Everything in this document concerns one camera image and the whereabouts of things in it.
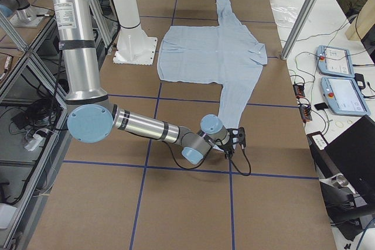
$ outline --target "white base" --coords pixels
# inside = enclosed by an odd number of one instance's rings
[[[129,51],[127,49],[118,49],[113,58],[115,64],[143,64],[150,66],[154,62],[157,37],[145,38],[145,45],[147,46],[141,54],[136,54],[133,59],[129,60]]]
[[[14,206],[0,203],[0,230],[5,230],[9,227],[16,210],[17,208]]]
[[[35,8],[35,14],[37,15],[48,13],[48,9],[38,8],[38,7],[34,7],[34,8]],[[15,28],[34,28],[35,29],[39,26],[39,24],[44,18],[45,17],[36,17],[36,19],[32,20],[31,22],[24,23],[18,19],[16,14],[14,14],[14,16],[11,17],[10,22]]]

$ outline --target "computer monitor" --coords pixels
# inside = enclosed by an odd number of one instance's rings
[[[375,122],[361,117],[325,148],[367,204],[375,204]]]

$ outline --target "black monitor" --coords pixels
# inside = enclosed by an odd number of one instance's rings
[[[361,117],[325,148],[367,204],[375,204],[375,122]]]

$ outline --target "white stand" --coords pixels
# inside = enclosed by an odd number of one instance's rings
[[[136,0],[113,2],[121,25],[113,62],[152,65],[158,39],[148,37],[142,30]]]

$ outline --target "table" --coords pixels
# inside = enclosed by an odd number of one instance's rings
[[[215,0],[137,1],[143,30],[159,41],[171,25],[217,25]],[[29,250],[335,249],[269,1],[231,3],[269,58],[240,122],[253,175],[240,176],[220,152],[187,172],[164,144],[120,131],[72,141]],[[101,81],[125,109],[195,132],[218,111],[217,84],[160,82],[156,62],[112,60]],[[246,168],[239,151],[233,159]]]
[[[270,2],[275,5],[293,6],[294,8],[297,8],[297,10],[299,10],[304,0],[270,0]],[[349,27],[349,24],[347,23],[345,15],[341,11],[339,5],[335,0],[317,0],[298,39],[300,40],[312,35],[334,32],[341,26],[343,26],[343,29],[339,30],[337,34],[333,33],[331,35],[320,35],[312,37],[308,40],[301,40],[296,42],[291,54],[287,59],[288,68],[292,70],[290,72],[291,74],[294,74],[294,72],[296,72],[297,74],[303,76],[307,81],[312,81],[313,79],[312,76],[309,76],[308,74],[296,69],[296,56],[298,56],[297,62],[299,69],[302,69],[303,71],[311,74],[315,73],[315,82],[313,84],[309,83],[305,85],[305,94],[308,100],[310,100],[311,104],[323,102],[323,95],[320,87],[320,78],[322,77],[322,75],[319,74],[318,71],[315,72],[315,56],[310,54],[298,55],[300,54],[300,52],[311,52],[315,54],[316,48],[319,45],[329,44],[330,46],[349,49],[350,54],[359,53],[351,57],[353,64],[373,64],[369,54],[367,52],[364,52],[365,49],[360,42],[347,40],[345,31]],[[284,44],[285,40],[288,38],[290,30],[290,28],[283,28],[281,26],[278,26],[278,33],[280,35],[282,44]],[[375,83],[375,67],[355,67],[354,71],[364,74],[366,81]],[[366,95],[371,95],[371,91],[368,87],[363,91],[363,93]],[[375,102],[373,100],[369,100],[367,101],[367,105],[371,110],[370,117],[374,119]],[[328,142],[334,140],[349,126],[351,126],[351,124],[359,119],[359,117],[335,115],[330,110],[326,110],[326,112],[328,114],[328,119],[330,120],[330,127],[327,134],[325,135],[325,138]],[[306,124],[306,134],[323,130],[323,120],[319,118],[314,112],[312,113],[312,118],[313,121]],[[335,235],[336,245],[338,249],[342,249],[347,243],[351,243],[351,241],[347,241],[346,239],[344,239],[337,228],[333,228],[332,231]],[[358,243],[359,236],[360,235],[358,235],[354,240],[352,247]],[[366,232],[365,239],[361,243],[361,249],[372,249],[373,245],[375,245],[375,231],[369,230]]]

